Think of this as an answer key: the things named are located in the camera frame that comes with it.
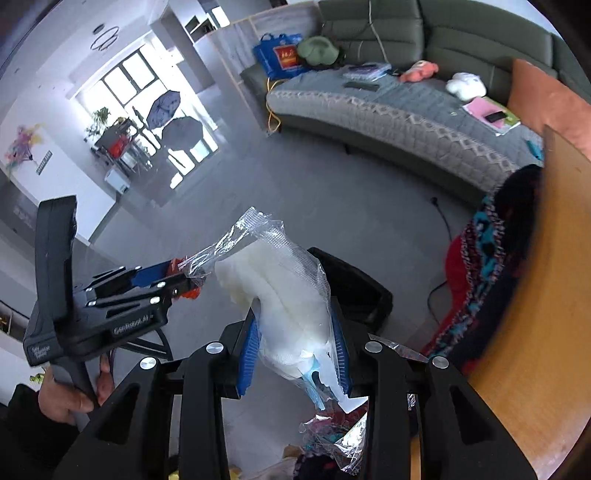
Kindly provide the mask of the person's left hand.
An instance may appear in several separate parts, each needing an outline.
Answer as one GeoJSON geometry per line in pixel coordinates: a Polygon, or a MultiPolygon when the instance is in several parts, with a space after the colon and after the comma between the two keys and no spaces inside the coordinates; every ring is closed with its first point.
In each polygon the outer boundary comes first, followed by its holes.
{"type": "MultiPolygon", "coordinates": [[[[102,406],[114,391],[111,361],[108,354],[99,360],[99,375],[96,378],[97,403],[102,406]]],[[[55,381],[51,367],[45,369],[44,379],[38,393],[38,405],[43,415],[57,423],[75,425],[75,414],[90,413],[93,402],[80,390],[55,381]]]]}

